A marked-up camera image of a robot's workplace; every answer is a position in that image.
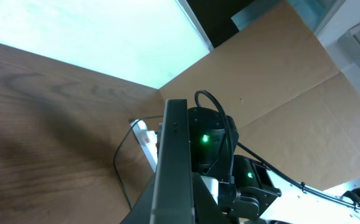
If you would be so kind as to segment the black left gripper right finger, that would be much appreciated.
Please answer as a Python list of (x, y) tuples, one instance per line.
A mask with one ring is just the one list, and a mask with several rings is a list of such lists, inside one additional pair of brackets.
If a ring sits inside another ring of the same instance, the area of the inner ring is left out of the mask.
[(192, 173), (193, 199), (197, 224), (230, 224), (223, 215), (200, 174)]

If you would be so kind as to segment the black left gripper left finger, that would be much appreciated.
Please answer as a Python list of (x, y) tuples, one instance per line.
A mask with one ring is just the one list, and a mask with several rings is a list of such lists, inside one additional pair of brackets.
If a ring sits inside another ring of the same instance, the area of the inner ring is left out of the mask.
[(155, 175), (149, 179), (143, 193), (121, 224), (149, 224), (154, 194)]

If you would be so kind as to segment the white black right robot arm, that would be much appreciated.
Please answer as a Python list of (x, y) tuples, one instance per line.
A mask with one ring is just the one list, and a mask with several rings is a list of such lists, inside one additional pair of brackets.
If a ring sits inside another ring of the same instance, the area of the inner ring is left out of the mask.
[(230, 116), (188, 110), (192, 171), (210, 181), (213, 200), (233, 221), (360, 223), (360, 196), (337, 197), (296, 182), (241, 144)]

